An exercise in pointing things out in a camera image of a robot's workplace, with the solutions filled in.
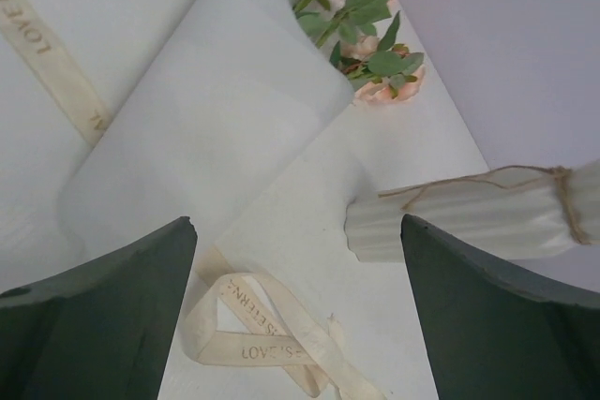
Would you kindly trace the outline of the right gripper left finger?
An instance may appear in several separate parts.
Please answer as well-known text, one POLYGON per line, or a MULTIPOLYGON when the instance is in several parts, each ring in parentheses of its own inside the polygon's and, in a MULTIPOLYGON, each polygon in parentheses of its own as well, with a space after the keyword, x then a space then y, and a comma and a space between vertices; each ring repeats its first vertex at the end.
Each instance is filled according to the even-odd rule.
POLYGON ((4 399, 155 399, 197 244, 180 217, 1 295, 4 399))

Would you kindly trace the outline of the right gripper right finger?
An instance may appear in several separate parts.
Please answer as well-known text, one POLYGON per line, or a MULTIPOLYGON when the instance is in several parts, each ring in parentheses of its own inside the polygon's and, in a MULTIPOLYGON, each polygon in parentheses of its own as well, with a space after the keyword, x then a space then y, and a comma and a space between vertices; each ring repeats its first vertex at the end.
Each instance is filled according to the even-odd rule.
POLYGON ((599 295, 414 215, 401 242, 441 399, 596 399, 599 295))

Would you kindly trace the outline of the cream printed ribbon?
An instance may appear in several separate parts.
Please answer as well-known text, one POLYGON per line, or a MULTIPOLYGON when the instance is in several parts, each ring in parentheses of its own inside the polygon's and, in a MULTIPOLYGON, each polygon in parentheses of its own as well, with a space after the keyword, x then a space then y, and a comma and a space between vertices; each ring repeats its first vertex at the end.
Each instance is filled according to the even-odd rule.
MULTIPOLYGON (((106 255, 88 256, 61 196, 195 1, 1 0, 1 295, 106 255)), ((289 3, 314 45, 317 15, 289 3)), ((193 267, 225 232, 206 248, 197 234, 158 396, 177 361, 314 365, 344 385, 348 365, 328 332, 263 264, 225 275, 212 259, 198 292, 193 267)))

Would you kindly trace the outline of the pink flower bouquet white wrap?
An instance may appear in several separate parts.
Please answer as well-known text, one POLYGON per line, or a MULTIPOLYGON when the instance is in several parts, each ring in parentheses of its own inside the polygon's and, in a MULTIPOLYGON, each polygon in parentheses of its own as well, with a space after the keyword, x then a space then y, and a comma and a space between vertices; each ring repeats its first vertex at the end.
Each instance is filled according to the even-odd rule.
POLYGON ((353 101, 289 0, 196 0, 60 199, 92 258, 188 217, 213 244, 353 101))

